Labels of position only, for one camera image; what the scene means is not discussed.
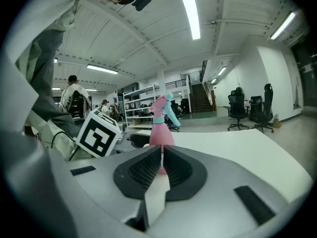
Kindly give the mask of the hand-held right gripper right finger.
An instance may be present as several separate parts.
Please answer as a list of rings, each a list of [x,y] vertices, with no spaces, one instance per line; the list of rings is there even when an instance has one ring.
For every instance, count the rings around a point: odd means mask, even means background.
[[[170,186],[166,202],[191,199],[207,181],[206,167],[191,149],[165,145],[163,150],[163,167]]]

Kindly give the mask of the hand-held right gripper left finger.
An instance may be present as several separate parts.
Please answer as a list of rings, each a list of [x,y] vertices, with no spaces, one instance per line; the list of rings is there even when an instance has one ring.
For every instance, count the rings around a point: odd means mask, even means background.
[[[114,170],[113,181],[126,197],[143,200],[161,168],[161,147],[151,146],[144,150]]]

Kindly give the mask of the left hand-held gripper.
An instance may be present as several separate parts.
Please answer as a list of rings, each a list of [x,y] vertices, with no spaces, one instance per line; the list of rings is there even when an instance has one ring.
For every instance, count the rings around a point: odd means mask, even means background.
[[[118,123],[95,109],[87,115],[75,142],[96,158],[107,157],[114,149],[120,135]],[[149,144],[150,136],[135,133],[129,135],[127,140],[133,147],[143,148]]]

